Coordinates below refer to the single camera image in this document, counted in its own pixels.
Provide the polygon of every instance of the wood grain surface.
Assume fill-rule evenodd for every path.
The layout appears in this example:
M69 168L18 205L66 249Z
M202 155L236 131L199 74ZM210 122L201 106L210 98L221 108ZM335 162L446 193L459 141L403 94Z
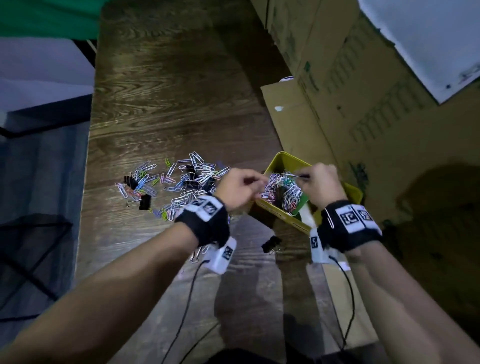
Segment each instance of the wood grain surface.
M248 0L113 1L103 9L98 45L77 281L170 225L126 207L114 185L142 162L152 160L161 173L164 158L195 150L209 162L264 170L281 146L260 86L289 75ZM177 196L157 190L156 207ZM338 350L322 268L307 274L307 236L255 206L251 216L247 211L232 219L239 247L229 271L200 271L166 363L178 363L216 322L185 363L202 363L222 348L278 362L292 351L317 357ZM270 227L282 239L277 255L260 248ZM159 363L196 268L185 263L112 363Z

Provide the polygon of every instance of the yellow plastic bin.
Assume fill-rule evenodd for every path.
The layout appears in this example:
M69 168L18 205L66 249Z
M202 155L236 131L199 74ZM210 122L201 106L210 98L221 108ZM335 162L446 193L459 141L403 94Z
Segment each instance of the yellow plastic bin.
M297 157L287 153L287 152L279 152L276 154L275 158L273 158L272 162L265 170L264 175L270 176L272 173L283 173L284 170L289 170L290 172L294 173L296 170L299 170L303 167L309 167L311 164L304 162ZM347 197L351 203L359 204L363 198L363 193L357 187L352 186L348 183L342 183L345 192L347 193ZM310 226L303 223L300 220L300 215L296 217L289 215L282 209L273 206L271 203L266 202L263 199L255 200L256 204L271 214L277 216L278 218L284 220L287 224L292 225L293 227L297 228L298 230L304 232L305 234L310 234ZM317 225L322 223L322 216L320 215L320 210L317 210L313 213L313 218Z

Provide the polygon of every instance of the black wristband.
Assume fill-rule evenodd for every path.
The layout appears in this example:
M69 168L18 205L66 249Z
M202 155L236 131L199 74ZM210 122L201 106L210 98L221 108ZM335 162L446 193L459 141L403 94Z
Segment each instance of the black wristband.
M227 209L214 196L198 196L184 207L175 222L187 225L197 237L199 246L215 242L222 247L230 236Z
M317 232L322 243L342 253L382 239L382 231L365 207L347 200L333 202L322 211Z

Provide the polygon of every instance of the green fabric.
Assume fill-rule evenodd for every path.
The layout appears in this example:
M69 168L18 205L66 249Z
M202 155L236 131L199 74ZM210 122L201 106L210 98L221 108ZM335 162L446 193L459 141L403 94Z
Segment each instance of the green fabric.
M0 36L96 39L107 0L0 0Z

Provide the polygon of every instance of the gray floor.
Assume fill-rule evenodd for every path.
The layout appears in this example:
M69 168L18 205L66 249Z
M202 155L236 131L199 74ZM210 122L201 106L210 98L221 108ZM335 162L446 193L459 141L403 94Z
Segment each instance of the gray floor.
M17 139L0 137L0 225L73 224L34 272L58 295L70 288L73 279L89 126L84 122ZM0 249L30 270L64 230L0 228ZM0 265L0 307L21 282L17 273ZM51 304L36 287L25 283L0 309L0 319L38 314ZM29 323L0 323L0 347Z

